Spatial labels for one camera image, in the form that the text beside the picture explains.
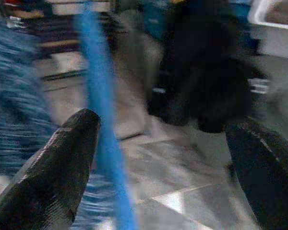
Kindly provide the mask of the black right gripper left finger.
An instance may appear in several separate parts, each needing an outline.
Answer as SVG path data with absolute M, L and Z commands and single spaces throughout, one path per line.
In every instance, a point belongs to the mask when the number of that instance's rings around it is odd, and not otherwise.
M 67 230 L 83 197 L 97 147 L 100 117 L 72 115 L 0 194 L 0 230 Z

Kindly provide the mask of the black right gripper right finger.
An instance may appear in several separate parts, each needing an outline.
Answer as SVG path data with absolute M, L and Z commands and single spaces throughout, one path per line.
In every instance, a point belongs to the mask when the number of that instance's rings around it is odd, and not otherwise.
M 249 117 L 225 127 L 233 167 L 263 230 L 288 230 L 288 141 Z

